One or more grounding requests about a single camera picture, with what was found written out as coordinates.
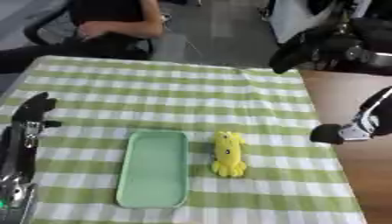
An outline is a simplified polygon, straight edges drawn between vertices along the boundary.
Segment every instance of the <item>brown table surface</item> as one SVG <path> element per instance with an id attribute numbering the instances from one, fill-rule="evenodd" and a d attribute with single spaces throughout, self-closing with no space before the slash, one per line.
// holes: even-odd
<path id="1" fill-rule="evenodd" d="M 392 76 L 302 71 L 322 123 L 347 123 Z M 392 135 L 334 147 L 369 224 L 392 223 Z"/>

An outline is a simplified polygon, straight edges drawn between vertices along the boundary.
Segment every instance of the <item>black shirt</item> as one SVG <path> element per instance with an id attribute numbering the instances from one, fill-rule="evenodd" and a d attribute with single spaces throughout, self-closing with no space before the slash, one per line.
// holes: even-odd
<path id="1" fill-rule="evenodd" d="M 143 21 L 140 0 L 71 0 L 69 10 L 77 26 L 87 21 Z"/>

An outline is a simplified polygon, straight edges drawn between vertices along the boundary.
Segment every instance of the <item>person's arm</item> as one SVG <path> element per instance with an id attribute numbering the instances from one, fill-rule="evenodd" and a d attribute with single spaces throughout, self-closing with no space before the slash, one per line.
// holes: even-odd
<path id="1" fill-rule="evenodd" d="M 110 30 L 132 37 L 155 38 L 162 34 L 162 19 L 157 0 L 140 0 L 144 21 L 112 22 Z"/>
<path id="2" fill-rule="evenodd" d="M 161 13 L 157 0 L 140 0 L 143 13 L 141 22 L 91 21 L 82 24 L 79 32 L 92 39 L 106 32 L 116 32 L 131 37 L 148 39 L 159 37 L 163 32 Z"/>

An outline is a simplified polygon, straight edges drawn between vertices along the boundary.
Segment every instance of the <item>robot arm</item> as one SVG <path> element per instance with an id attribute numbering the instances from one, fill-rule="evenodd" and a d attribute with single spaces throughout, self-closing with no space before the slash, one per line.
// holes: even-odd
<path id="1" fill-rule="evenodd" d="M 37 94 L 23 103 L 11 118 L 0 142 L 0 222 L 27 223 L 31 215 L 35 188 L 35 157 L 39 133 L 59 127 L 61 122 L 45 121 L 44 114 L 55 108 L 48 93 Z"/>
<path id="2" fill-rule="evenodd" d="M 347 141 L 366 141 L 375 136 L 392 133 L 392 87 L 386 87 L 360 105 L 353 120 L 339 124 L 322 124 L 311 133 L 311 141 L 343 144 Z"/>
<path id="3" fill-rule="evenodd" d="M 269 65 L 277 74 L 305 62 L 329 65 L 319 69 L 385 74 L 385 69 L 392 68 L 391 36 L 392 23 L 380 19 L 354 18 L 346 24 L 324 25 L 290 39 Z"/>

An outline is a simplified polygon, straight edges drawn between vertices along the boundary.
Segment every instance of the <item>person's hand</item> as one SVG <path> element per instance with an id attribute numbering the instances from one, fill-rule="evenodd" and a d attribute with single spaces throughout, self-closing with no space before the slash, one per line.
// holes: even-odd
<path id="1" fill-rule="evenodd" d="M 110 31 L 110 22 L 90 21 L 79 26 L 78 34 L 84 39 L 94 39 Z"/>

